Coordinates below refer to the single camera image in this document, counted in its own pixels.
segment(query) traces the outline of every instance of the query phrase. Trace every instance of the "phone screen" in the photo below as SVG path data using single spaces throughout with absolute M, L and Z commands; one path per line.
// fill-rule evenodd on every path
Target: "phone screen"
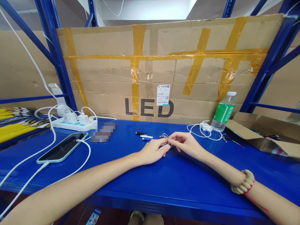
M 63 158 L 87 133 L 74 133 L 39 158 L 39 161 L 58 160 Z

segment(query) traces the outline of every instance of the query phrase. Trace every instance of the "phone case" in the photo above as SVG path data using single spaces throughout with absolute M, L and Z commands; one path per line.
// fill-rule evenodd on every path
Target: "phone case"
M 84 132 L 86 135 L 81 139 L 81 140 L 84 140 L 87 136 L 88 136 L 88 133 Z M 68 137 L 66 137 L 65 139 L 63 139 L 60 143 L 58 143 L 57 145 L 55 145 L 53 148 L 55 148 L 56 146 L 60 145 L 62 142 L 64 142 Z M 43 154 L 40 158 L 38 158 L 38 160 L 36 161 L 37 164 L 43 164 L 45 162 L 50 162 L 50 163 L 60 163 L 62 161 L 64 161 L 66 158 L 68 158 L 68 156 L 74 151 L 74 149 L 77 148 L 77 146 L 80 144 L 81 142 L 78 142 L 63 158 L 61 159 L 56 159 L 56 160 L 43 160 L 43 161 L 40 161 L 39 159 L 42 158 L 45 154 L 47 154 L 49 151 L 51 151 L 53 148 L 51 148 L 48 152 L 46 152 L 45 154 Z

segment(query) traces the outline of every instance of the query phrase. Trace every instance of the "white power strip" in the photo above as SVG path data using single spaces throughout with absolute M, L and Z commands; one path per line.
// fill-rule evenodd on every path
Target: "white power strip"
M 77 121 L 76 123 L 71 123 L 71 122 L 66 122 L 64 120 L 64 118 L 55 120 L 52 122 L 53 127 L 56 128 L 64 128 L 64 129 L 68 129 L 68 130 L 76 130 L 76 131 L 80 131 L 80 132 L 86 132 L 91 130 L 92 125 L 96 126 L 97 125 L 97 120 L 93 120 L 92 122 L 90 122 L 87 125 L 84 124 L 80 124 L 79 121 Z

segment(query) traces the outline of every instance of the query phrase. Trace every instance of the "smartphone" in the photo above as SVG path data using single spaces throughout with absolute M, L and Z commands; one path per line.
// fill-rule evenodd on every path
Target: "smartphone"
M 65 160 L 80 142 L 76 142 L 77 139 L 84 140 L 88 136 L 88 133 L 73 133 L 56 145 L 54 148 L 46 152 L 37 160 L 37 164 L 45 162 L 59 163 Z

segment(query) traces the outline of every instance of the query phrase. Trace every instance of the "red string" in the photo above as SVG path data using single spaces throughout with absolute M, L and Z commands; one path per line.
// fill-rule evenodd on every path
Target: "red string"
M 252 200 L 248 195 L 246 195 L 252 188 L 253 185 L 250 185 L 251 187 L 247 190 L 247 192 L 244 192 L 244 195 L 246 196 L 246 198 L 248 198 L 251 202 L 253 202 L 255 205 L 257 205 L 258 207 L 264 209 L 265 211 L 269 212 L 269 210 L 267 210 L 266 208 L 262 207 L 261 205 L 257 204 L 254 200 Z

